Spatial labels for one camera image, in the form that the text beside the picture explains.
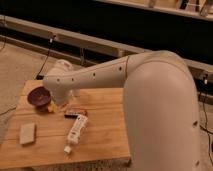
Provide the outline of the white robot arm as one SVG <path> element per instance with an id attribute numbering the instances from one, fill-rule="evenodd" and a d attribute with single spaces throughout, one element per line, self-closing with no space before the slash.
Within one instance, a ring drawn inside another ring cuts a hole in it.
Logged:
<path id="1" fill-rule="evenodd" d="M 77 71 L 59 60 L 43 85 L 56 104 L 74 89 L 121 87 L 132 171 L 201 171 L 197 90 L 179 55 L 149 51 Z"/>

